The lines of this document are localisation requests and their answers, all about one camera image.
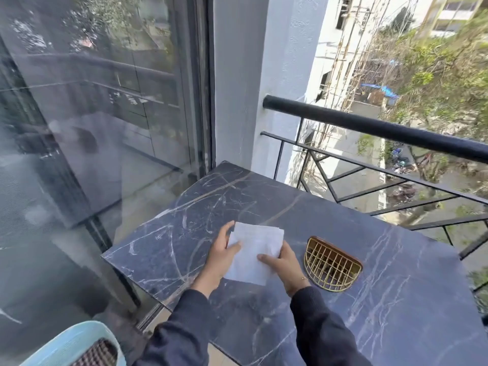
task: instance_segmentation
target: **black handrail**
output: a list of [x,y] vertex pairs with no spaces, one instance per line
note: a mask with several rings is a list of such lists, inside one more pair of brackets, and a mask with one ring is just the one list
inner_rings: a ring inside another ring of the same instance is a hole
[[482,142],[440,135],[430,131],[405,127],[396,123],[371,119],[272,95],[265,96],[263,107],[488,164],[488,145]]

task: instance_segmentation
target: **metal grill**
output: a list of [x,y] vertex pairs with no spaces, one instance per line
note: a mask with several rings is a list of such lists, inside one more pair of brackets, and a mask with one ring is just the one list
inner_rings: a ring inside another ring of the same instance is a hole
[[303,260],[310,279],[329,291],[349,288],[363,270],[363,265],[356,258],[316,236],[308,239]]

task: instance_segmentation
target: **glass panel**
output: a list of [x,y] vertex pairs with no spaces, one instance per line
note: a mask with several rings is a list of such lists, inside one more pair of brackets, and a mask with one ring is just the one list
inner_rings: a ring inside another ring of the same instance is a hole
[[154,305],[100,254],[205,169],[188,10],[0,1],[2,365],[109,303],[130,320]]

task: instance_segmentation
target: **marble countertop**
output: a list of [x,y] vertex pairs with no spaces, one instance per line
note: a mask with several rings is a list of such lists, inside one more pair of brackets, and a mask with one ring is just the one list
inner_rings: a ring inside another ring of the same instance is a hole
[[[312,235],[362,261],[351,288],[321,293],[373,365],[486,365],[488,339],[454,248],[228,162],[103,257],[173,309],[231,220],[284,229],[300,262]],[[211,342],[236,362],[303,364],[277,277],[266,287],[223,279],[210,302]]]

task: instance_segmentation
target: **sleeve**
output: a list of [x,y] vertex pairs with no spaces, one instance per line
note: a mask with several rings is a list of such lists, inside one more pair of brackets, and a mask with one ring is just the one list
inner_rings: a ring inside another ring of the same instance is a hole
[[357,349],[352,332],[330,311],[318,289],[300,289],[290,304],[297,327],[297,347],[307,366],[371,366]]
[[186,290],[168,320],[154,330],[133,366],[208,364],[208,339],[213,314],[205,295]]

